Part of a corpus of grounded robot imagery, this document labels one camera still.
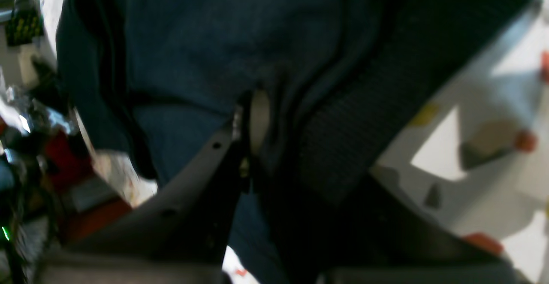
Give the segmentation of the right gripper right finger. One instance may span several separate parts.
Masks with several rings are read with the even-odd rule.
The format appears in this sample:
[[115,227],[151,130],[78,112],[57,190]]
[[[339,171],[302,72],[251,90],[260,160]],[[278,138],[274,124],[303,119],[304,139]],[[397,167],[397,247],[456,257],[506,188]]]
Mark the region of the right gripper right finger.
[[523,284],[499,255],[424,219],[366,177],[338,211],[319,284]]

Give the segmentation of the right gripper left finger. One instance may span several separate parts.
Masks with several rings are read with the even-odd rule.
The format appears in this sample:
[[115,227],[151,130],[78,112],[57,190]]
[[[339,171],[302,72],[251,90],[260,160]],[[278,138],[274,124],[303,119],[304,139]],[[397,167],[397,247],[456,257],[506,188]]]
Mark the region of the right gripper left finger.
[[230,121],[155,196],[43,258],[36,284],[230,284],[222,270],[235,207],[269,125],[265,91],[245,92]]

